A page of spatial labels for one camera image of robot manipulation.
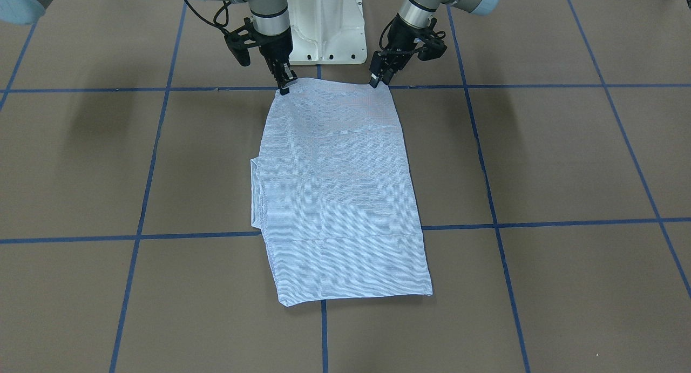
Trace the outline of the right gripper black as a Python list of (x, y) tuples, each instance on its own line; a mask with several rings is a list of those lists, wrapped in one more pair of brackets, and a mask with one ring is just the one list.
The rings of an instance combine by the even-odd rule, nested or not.
[(249, 17), (243, 19), (244, 25), (234, 31), (223, 30), (228, 49), (240, 66), (250, 66), (250, 48), (258, 48), (264, 57), (270, 73), (278, 83), (278, 92), (283, 97), (290, 93), (290, 88), (299, 80), (292, 70), (289, 56), (293, 50), (291, 29), (276, 36), (267, 36), (258, 32)]

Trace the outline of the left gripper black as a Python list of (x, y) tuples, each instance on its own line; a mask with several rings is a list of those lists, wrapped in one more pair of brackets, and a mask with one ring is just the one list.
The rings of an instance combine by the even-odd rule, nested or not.
[(415, 55), (421, 61), (442, 57), (447, 50), (444, 43), (446, 33), (434, 31), (437, 19), (427, 17), (422, 27), (415, 27), (397, 15), (388, 23), (378, 40), (380, 49), (372, 54), (369, 70), (369, 85), (377, 88), (382, 80), (391, 80), (403, 70)]

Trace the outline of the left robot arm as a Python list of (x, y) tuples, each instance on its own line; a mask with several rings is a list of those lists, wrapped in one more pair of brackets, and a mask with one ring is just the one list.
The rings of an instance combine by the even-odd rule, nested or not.
[(378, 49), (370, 61), (370, 87), (389, 85), (396, 73), (404, 70), (413, 56), (421, 61), (442, 57), (447, 50), (446, 33), (435, 31), (434, 17), (446, 5), (472, 15), (486, 16), (499, 0), (404, 0), (396, 16), (383, 29)]

